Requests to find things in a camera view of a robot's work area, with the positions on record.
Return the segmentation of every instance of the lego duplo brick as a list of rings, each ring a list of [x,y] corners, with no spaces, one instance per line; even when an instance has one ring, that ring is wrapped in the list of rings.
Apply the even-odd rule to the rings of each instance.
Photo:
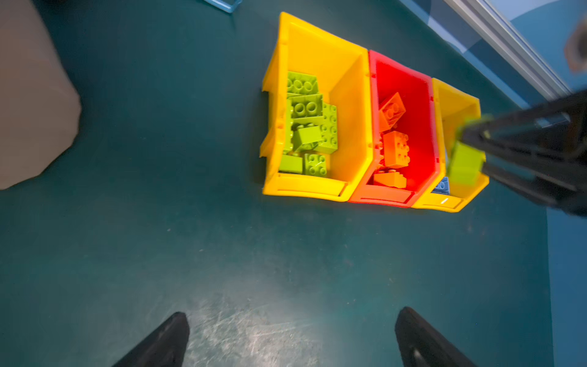
[[[338,114],[336,109],[336,106],[322,104],[322,120],[320,122],[322,140],[314,148],[315,151],[332,154],[338,149]]]
[[[410,157],[407,156],[410,150],[407,145],[407,135],[394,131],[383,135],[383,162],[388,168],[407,167]]]
[[[290,97],[294,119],[300,117],[322,116],[322,95],[307,95]]]
[[[322,123],[323,117],[322,116],[312,116],[312,117],[300,117],[298,119],[293,119],[293,129],[295,129],[300,125],[315,125],[319,126]]]
[[[316,93],[318,93],[318,78],[314,75],[288,72],[288,94],[315,95]]]
[[[303,158],[297,156],[283,155],[279,164],[279,172],[303,173]]]
[[[461,142],[453,147],[453,157],[448,167],[451,182],[473,186],[481,174],[484,153]]]
[[[299,125],[293,132],[293,149],[295,151],[311,150],[322,140],[320,127],[313,124]]]
[[[386,99],[379,107],[379,132],[390,130],[405,112],[399,93]]]
[[[442,194],[442,195],[450,195],[450,185],[448,184],[448,177],[442,179],[441,182],[436,185],[434,190],[432,190],[434,194]]]
[[[326,177],[326,157],[320,154],[304,154],[303,173],[309,176]]]
[[[284,154],[289,153],[294,149],[294,144],[292,143],[292,138],[294,137],[294,130],[293,130],[293,123],[294,119],[292,118],[292,112],[294,108],[292,106],[291,101],[288,99],[286,105],[286,112],[285,112],[285,144],[284,144]]]
[[[375,185],[406,188],[407,180],[399,172],[390,170],[389,172],[380,171],[373,175]]]

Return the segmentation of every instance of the blue lego duplo brick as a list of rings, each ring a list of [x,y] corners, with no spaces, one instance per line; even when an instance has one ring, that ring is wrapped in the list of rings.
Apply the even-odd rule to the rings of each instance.
[[[442,179],[436,188],[432,190],[434,194],[450,195],[450,185],[448,184],[448,177]]]

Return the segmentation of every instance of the teal floor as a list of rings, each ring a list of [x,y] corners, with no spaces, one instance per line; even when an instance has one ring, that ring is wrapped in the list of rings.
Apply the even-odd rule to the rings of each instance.
[[[515,106],[396,1],[37,5],[83,105],[0,192],[0,360],[110,366],[174,311],[184,366],[399,366],[409,305],[479,366],[552,366],[546,213],[491,183],[461,213],[261,194],[281,11]]]

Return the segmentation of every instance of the red storage bin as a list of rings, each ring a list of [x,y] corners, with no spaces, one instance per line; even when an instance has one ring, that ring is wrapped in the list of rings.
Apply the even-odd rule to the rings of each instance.
[[[409,208],[440,174],[436,139],[432,79],[375,51],[369,51],[373,117],[373,162],[350,197],[352,203],[383,204]],[[396,169],[407,180],[406,188],[373,184],[378,169],[382,137],[379,132],[379,106],[399,93],[406,112],[392,131],[407,134],[410,163]]]

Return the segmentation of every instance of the lime green lego duplo brick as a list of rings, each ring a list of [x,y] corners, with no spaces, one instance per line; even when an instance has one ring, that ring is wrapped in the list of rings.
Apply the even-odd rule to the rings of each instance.
[[[286,173],[303,173],[303,158],[296,156],[281,156],[281,163],[279,164],[279,172]]]
[[[289,100],[292,102],[294,119],[322,115],[322,95],[320,94],[290,97]]]
[[[326,157],[320,154],[304,154],[303,173],[309,176],[326,177]]]
[[[299,125],[293,132],[293,149],[295,151],[311,150],[316,146],[317,142],[322,141],[319,126]]]
[[[456,142],[452,156],[448,167],[450,182],[467,186],[475,185],[483,167],[483,152],[462,142]]]
[[[322,116],[312,116],[312,117],[300,117],[298,119],[293,119],[293,129],[295,130],[296,127],[300,125],[307,126],[309,124],[319,126],[322,123],[323,117]]]
[[[315,95],[318,93],[318,78],[314,75],[288,72],[288,93]]]
[[[285,112],[285,144],[284,144],[284,154],[289,153],[294,149],[294,144],[292,143],[292,138],[294,137],[294,119],[292,118],[292,112],[294,111],[294,107],[292,106],[291,101],[288,99],[285,108],[287,111]]]
[[[338,149],[338,114],[336,106],[327,103],[322,104],[322,119],[320,124],[320,134],[322,140],[314,148],[320,153],[332,154]]]

